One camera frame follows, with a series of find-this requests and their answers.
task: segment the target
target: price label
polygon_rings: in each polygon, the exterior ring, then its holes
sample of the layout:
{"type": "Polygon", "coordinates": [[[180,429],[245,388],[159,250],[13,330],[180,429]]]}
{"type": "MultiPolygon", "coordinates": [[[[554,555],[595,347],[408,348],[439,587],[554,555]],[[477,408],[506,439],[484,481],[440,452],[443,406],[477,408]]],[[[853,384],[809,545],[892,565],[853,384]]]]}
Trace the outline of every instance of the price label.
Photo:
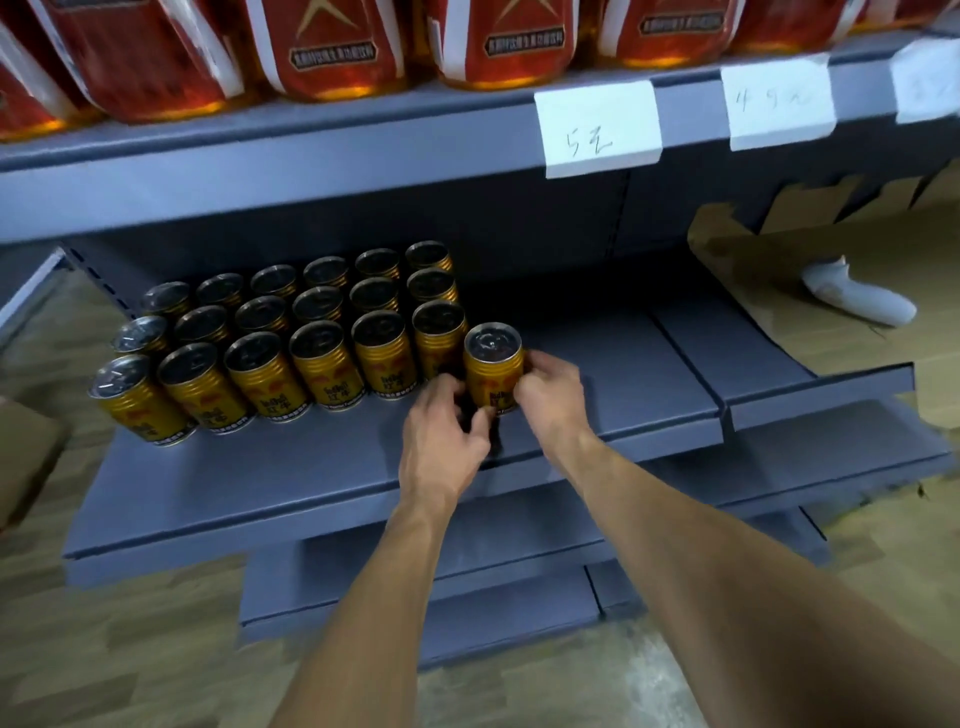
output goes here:
{"type": "Polygon", "coordinates": [[[776,147],[830,136],[837,125],[826,53],[720,68],[730,148],[776,147]]]}
{"type": "Polygon", "coordinates": [[[897,123],[939,119],[960,111],[960,40],[914,40],[890,59],[897,123]]]}
{"type": "Polygon", "coordinates": [[[538,91],[534,101],[548,180],[660,161],[660,116],[649,81],[538,91]]]}

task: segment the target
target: cardboard box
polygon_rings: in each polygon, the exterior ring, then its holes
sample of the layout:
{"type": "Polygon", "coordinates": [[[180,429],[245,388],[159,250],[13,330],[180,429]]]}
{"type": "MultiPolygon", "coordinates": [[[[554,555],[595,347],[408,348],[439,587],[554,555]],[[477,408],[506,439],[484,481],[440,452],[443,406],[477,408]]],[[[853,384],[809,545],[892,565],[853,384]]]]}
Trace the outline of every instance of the cardboard box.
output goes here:
{"type": "Polygon", "coordinates": [[[736,222],[732,206],[702,206],[687,242],[760,328],[810,371],[832,375],[912,361],[921,416],[960,427],[960,161],[923,188],[922,178],[889,182],[836,222],[860,182],[785,187],[756,235],[736,222]],[[916,318],[890,328],[813,298],[802,269],[839,255],[851,278],[913,301],[916,318]]]}
{"type": "Polygon", "coordinates": [[[0,397],[0,530],[27,515],[65,442],[56,420],[0,397]]]}

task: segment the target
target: store shelf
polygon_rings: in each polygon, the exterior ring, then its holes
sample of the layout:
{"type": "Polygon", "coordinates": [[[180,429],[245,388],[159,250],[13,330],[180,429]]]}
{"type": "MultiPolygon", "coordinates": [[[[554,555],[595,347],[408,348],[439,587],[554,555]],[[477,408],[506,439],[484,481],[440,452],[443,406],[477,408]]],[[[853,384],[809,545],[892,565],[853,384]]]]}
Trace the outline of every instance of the store shelf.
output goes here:
{"type": "MultiPolygon", "coordinates": [[[[896,111],[887,59],[916,36],[853,37],[830,52],[840,123],[896,111]]],[[[664,146],[676,148],[729,137],[719,67],[580,71],[555,87],[650,78],[664,146]]],[[[535,92],[481,94],[432,82],[348,103],[274,101],[4,145],[0,244],[537,169],[544,158],[535,92]]]]}
{"type": "MultiPolygon", "coordinates": [[[[328,613],[301,612],[283,621],[241,625],[249,643],[313,629],[328,613]]],[[[431,667],[595,622],[600,617],[583,567],[433,601],[420,641],[420,667],[431,667]]]]}
{"type": "Polygon", "coordinates": [[[914,391],[913,364],[816,376],[743,314],[690,251],[647,256],[659,292],[650,312],[722,401],[734,430],[767,425],[855,401],[914,391]],[[744,367],[744,360],[750,367],[744,367]]]}
{"type": "MultiPolygon", "coordinates": [[[[347,593],[383,533],[362,526],[251,554],[240,623],[326,614],[347,593]]],[[[554,483],[462,504],[444,536],[431,600],[478,592],[613,558],[580,497],[554,483]]]]}
{"type": "MultiPolygon", "coordinates": [[[[913,480],[951,464],[948,443],[908,407],[875,400],[757,427],[724,445],[643,465],[688,495],[751,519],[811,559],[823,559],[823,536],[798,505],[913,480]]],[[[278,634],[291,625],[322,623],[381,532],[380,526],[365,527],[257,551],[247,567],[241,624],[271,623],[262,628],[278,634]]],[[[431,598],[610,557],[586,507],[565,484],[487,498],[455,514],[431,598]]]]}
{"type": "MultiPolygon", "coordinates": [[[[789,546],[817,566],[829,561],[827,540],[803,508],[768,513],[748,519],[747,523],[789,546]]],[[[587,566],[587,574],[604,616],[628,617],[646,609],[630,578],[615,559],[587,566]]]]}
{"type": "MultiPolygon", "coordinates": [[[[506,296],[507,286],[497,293],[506,296]]],[[[504,320],[468,304],[474,310],[481,321],[504,320]]],[[[612,447],[645,460],[722,442],[718,406],[644,314],[549,313],[546,322],[506,320],[526,344],[579,364],[588,415],[612,447]]],[[[197,432],[169,449],[118,429],[67,536],[69,581],[89,586],[386,520],[412,402],[367,397],[347,412],[312,410],[222,437],[197,432]]],[[[500,418],[492,456],[467,498],[560,479],[513,412],[500,418]]]]}

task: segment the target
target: red bottle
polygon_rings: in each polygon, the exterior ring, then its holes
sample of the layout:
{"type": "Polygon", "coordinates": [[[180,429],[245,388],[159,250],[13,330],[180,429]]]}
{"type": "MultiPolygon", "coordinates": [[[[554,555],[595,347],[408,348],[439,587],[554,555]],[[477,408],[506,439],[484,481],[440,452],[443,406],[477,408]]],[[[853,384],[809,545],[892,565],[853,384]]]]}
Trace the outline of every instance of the red bottle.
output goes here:
{"type": "Polygon", "coordinates": [[[393,0],[247,0],[270,84],[304,100],[336,101],[406,85],[393,0]]]}
{"type": "Polygon", "coordinates": [[[97,115],[30,11],[0,5],[0,141],[58,132],[97,115]]]}
{"type": "Polygon", "coordinates": [[[732,53],[827,48],[850,31],[865,0],[747,0],[732,53]]]}
{"type": "Polygon", "coordinates": [[[29,0],[87,98],[116,119],[213,113],[253,98],[235,0],[29,0]]]}
{"type": "Polygon", "coordinates": [[[956,5],[952,0],[867,0],[853,30],[857,33],[920,28],[956,5]]]}
{"type": "Polygon", "coordinates": [[[743,0],[609,0],[601,59],[636,68],[715,61],[730,44],[743,0]]]}
{"type": "Polygon", "coordinates": [[[573,59],[579,12],[580,0],[428,0],[434,62],[463,88],[546,83],[573,59]]]}

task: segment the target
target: hand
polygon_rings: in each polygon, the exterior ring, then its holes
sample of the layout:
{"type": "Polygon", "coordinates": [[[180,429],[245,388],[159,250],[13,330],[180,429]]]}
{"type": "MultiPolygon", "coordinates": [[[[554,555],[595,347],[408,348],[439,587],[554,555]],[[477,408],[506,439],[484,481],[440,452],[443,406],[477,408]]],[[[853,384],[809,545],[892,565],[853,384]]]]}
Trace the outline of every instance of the hand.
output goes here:
{"type": "Polygon", "coordinates": [[[477,410],[469,434],[457,422],[453,398],[464,382],[442,374],[426,385],[403,425],[400,502],[440,509],[449,516],[490,452],[493,409],[477,410]]]}
{"type": "Polygon", "coordinates": [[[562,455],[584,436],[595,439],[587,422],[580,370],[548,353],[527,352],[532,370],[516,383],[514,399],[534,431],[543,454],[561,472],[562,455]]]}

